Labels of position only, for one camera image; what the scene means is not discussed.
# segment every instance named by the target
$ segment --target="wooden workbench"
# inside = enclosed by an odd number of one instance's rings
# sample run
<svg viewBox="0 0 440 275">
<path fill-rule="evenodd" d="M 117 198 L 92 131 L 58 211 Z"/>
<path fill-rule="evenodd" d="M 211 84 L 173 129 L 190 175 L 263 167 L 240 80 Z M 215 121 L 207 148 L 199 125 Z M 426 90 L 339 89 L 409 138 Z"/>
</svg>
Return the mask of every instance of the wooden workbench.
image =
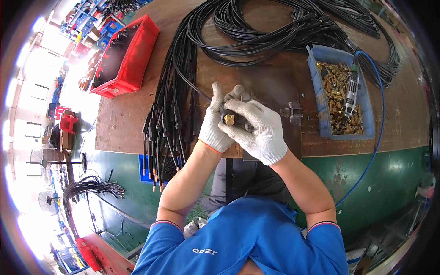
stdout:
<svg viewBox="0 0 440 275">
<path fill-rule="evenodd" d="M 139 9 L 133 19 L 149 14 L 158 26 L 160 33 L 150 58 L 143 87 L 135 93 L 119 95 L 113 99 L 101 98 L 96 126 L 97 150 L 131 154 L 143 153 L 143 134 L 145 117 L 154 100 L 154 93 L 165 55 L 180 21 L 203 0 L 155 0 Z M 255 29 L 273 31 L 291 21 L 291 8 L 272 1 L 252 0 L 244 5 L 245 20 Z M 372 58 L 386 62 L 389 48 L 386 39 L 374 39 L 336 19 L 351 40 Z M 392 37 L 400 55 L 401 65 L 397 76 L 388 89 L 385 89 L 385 129 L 379 151 L 401 150 L 427 145 L 429 114 L 423 90 L 423 76 L 417 57 L 410 45 L 381 18 L 379 21 Z M 207 44 L 226 45 L 234 41 L 221 33 L 209 19 L 203 28 Z M 302 156 L 334 156 L 372 153 L 378 139 L 382 121 L 381 91 L 367 78 L 373 113 L 376 120 L 376 138 L 370 140 L 338 141 L 319 136 L 319 121 L 314 89 L 305 52 L 278 53 L 266 61 L 265 65 L 278 68 L 293 68 L 294 81 L 300 94 L 302 119 Z M 200 49 L 198 51 L 197 87 L 212 96 L 211 84 L 219 81 L 224 93 L 240 84 L 238 69 L 227 67 L 210 60 Z M 200 99 L 201 117 L 209 104 Z M 242 150 L 233 145 L 225 157 L 240 158 Z"/>
</svg>

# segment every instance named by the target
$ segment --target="black trousers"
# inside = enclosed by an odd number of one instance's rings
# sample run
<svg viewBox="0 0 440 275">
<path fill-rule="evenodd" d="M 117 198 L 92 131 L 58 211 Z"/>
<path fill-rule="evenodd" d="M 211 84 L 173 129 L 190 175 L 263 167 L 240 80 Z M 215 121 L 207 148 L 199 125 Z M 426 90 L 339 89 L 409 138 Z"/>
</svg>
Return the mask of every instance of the black trousers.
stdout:
<svg viewBox="0 0 440 275">
<path fill-rule="evenodd" d="M 246 195 L 259 195 L 289 205 L 291 196 L 281 177 L 260 161 L 232 161 L 232 189 L 228 191 L 230 201 Z M 202 206 L 211 216 L 226 205 L 226 159 L 216 167 L 211 195 L 202 199 Z"/>
</svg>

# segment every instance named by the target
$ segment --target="cable bundle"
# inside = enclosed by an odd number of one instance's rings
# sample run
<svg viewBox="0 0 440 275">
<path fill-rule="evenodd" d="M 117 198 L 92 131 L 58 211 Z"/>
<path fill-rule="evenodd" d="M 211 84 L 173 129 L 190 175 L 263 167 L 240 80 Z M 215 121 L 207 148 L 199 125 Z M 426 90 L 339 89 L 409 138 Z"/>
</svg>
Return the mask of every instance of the cable bundle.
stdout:
<svg viewBox="0 0 440 275">
<path fill-rule="evenodd" d="M 108 7 L 113 13 L 122 12 L 125 15 L 140 9 L 141 5 L 136 0 L 110 0 Z"/>
<path fill-rule="evenodd" d="M 292 22 L 270 33 L 259 32 L 243 18 L 242 5 L 247 0 L 207 0 L 192 10 L 180 22 L 168 49 L 161 71 L 155 99 L 144 123 L 144 152 L 148 151 L 148 163 L 144 161 L 150 178 L 163 187 L 163 167 L 171 155 L 176 172 L 185 164 L 187 147 L 198 137 L 200 131 L 197 110 L 198 95 L 211 99 L 196 86 L 197 46 L 213 61 L 232 67 L 258 64 L 281 50 L 304 50 L 306 45 L 319 44 L 335 47 L 355 54 L 361 49 L 354 45 L 347 34 L 331 20 L 318 6 L 342 15 L 340 9 L 351 7 L 359 15 L 351 15 L 346 21 L 355 24 L 372 36 L 383 32 L 390 47 L 388 63 L 373 60 L 383 87 L 388 87 L 399 69 L 399 56 L 391 37 L 383 26 L 362 6 L 352 0 L 273 0 L 292 8 Z M 228 37 L 237 41 L 234 45 L 209 46 L 202 38 L 202 28 L 206 20 L 213 16 L 213 22 Z M 231 60 L 231 57 L 246 57 L 246 61 Z M 374 67 L 365 56 L 359 58 L 365 74 L 379 87 L 380 81 Z M 191 93 L 189 112 L 185 102 Z"/>
<path fill-rule="evenodd" d="M 70 208 L 67 207 L 69 199 L 79 194 L 98 194 L 104 192 L 112 194 L 115 198 L 124 198 L 125 190 L 117 185 L 116 182 L 103 182 L 100 176 L 87 176 L 78 182 L 69 184 L 62 194 L 62 203 L 66 211 L 66 216 L 70 217 L 72 215 Z"/>
<path fill-rule="evenodd" d="M 381 37 L 379 28 L 368 9 L 355 0 L 315 0 L 315 2 L 358 30 L 374 38 Z"/>
</svg>

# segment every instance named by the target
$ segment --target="red stool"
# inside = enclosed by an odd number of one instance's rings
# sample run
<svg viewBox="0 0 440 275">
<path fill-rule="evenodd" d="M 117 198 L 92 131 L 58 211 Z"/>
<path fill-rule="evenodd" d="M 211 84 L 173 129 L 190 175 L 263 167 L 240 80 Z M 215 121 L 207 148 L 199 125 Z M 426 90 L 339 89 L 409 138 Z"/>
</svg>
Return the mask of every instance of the red stool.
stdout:
<svg viewBox="0 0 440 275">
<path fill-rule="evenodd" d="M 70 108 L 57 106 L 54 113 L 54 119 L 60 119 L 65 110 L 70 110 Z"/>
<path fill-rule="evenodd" d="M 78 122 L 78 119 L 73 115 L 63 115 L 61 121 L 59 122 L 59 128 L 68 133 L 74 134 L 73 124 Z"/>
</svg>

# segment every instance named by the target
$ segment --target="brass fitting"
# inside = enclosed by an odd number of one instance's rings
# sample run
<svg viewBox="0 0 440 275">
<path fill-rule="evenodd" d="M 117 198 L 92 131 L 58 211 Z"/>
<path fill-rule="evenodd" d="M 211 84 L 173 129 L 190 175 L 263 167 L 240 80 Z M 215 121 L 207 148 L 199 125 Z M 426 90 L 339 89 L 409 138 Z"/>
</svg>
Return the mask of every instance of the brass fitting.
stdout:
<svg viewBox="0 0 440 275">
<path fill-rule="evenodd" d="M 226 125 L 232 126 L 234 125 L 235 118 L 233 115 L 227 114 L 223 117 L 223 121 L 225 122 Z"/>
</svg>

